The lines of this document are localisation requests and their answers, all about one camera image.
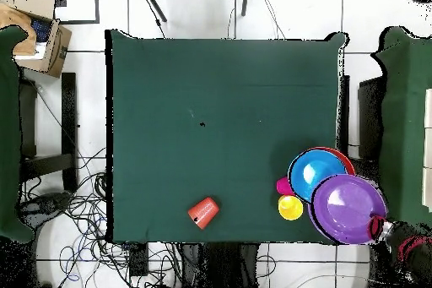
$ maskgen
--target white tile floor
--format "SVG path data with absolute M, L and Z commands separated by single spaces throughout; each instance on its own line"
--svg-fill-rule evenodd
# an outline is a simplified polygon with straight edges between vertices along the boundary
M 234 37 L 234 18 L 228 30 L 233 0 L 157 0 L 168 18 L 162 24 L 169 38 L 225 38 Z M 350 80 L 349 144 L 350 155 L 357 156 L 359 145 L 358 102 L 355 92 L 359 82 L 381 75 L 381 69 L 370 54 L 377 50 L 380 33 L 389 25 L 405 25 L 415 35 L 432 34 L 431 4 L 417 4 L 410 0 L 270 0 L 278 24 L 289 39 L 324 39 L 332 32 L 348 33 L 350 42 L 345 48 L 345 74 Z M 161 37 L 147 3 L 144 0 L 99 0 L 99 24 L 71 24 L 73 32 L 64 72 L 75 72 L 78 85 L 79 149 L 82 160 L 105 147 L 105 29 L 119 29 L 142 38 Z M 276 29 L 264 0 L 249 0 L 247 13 L 241 17 L 241 0 L 237 0 L 237 39 L 273 39 Z M 26 70 L 35 79 L 40 93 L 58 119 L 61 118 L 60 82 Z M 39 155 L 60 152 L 61 129 L 51 113 L 38 99 L 36 112 L 36 142 Z M 89 163 L 91 173 L 105 169 L 105 151 L 99 159 Z M 80 171 L 80 178 L 87 172 Z M 91 187 L 84 187 L 89 193 Z M 60 174 L 43 177 L 39 193 L 61 191 Z M 38 270 L 41 280 L 56 287 L 64 278 L 60 268 L 60 252 L 79 236 L 77 227 L 68 217 L 60 216 L 47 223 L 40 234 L 37 248 Z M 158 252 L 164 247 L 153 243 Z M 369 271 L 369 249 L 365 246 L 322 246 L 318 244 L 270 245 L 270 256 L 277 264 L 270 277 L 260 278 L 261 288 L 365 288 Z M 63 252 L 62 259 L 68 259 Z M 259 254 L 267 254 L 262 244 Z M 151 264 L 160 269 L 160 257 Z M 93 274 L 97 261 L 80 261 L 82 280 L 68 281 L 63 288 L 83 288 L 82 282 Z M 267 263 L 262 258 L 256 267 L 258 275 L 266 274 Z M 345 277 L 335 277 L 335 273 Z M 172 274 L 165 283 L 172 283 Z M 153 277 L 140 281 L 140 285 Z M 116 271 L 101 267 L 89 279 L 87 288 L 127 288 Z

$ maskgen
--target purple bowl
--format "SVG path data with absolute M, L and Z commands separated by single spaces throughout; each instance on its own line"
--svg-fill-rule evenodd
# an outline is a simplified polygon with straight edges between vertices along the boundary
M 361 177 L 329 177 L 312 194 L 312 222 L 324 236 L 341 243 L 369 242 L 368 225 L 375 215 L 386 217 L 384 199 Z

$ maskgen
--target pink cup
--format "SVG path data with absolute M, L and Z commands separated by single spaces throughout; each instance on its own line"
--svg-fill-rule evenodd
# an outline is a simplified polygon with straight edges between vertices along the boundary
M 281 195 L 295 196 L 291 185 L 289 185 L 288 177 L 282 177 L 276 181 L 276 190 L 278 190 L 278 193 Z

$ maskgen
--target yellow cup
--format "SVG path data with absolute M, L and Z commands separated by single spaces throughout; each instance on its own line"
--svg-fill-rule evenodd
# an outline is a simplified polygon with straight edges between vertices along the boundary
M 280 215 L 286 220 L 297 220 L 303 214 L 303 204 L 295 196 L 281 196 L 278 207 Z

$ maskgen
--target blue plate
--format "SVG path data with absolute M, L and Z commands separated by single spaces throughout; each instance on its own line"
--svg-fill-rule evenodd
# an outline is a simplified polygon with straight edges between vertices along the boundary
M 312 149 L 293 160 L 289 166 L 288 179 L 295 194 L 309 203 L 320 182 L 332 175 L 345 173 L 345 166 L 334 154 Z

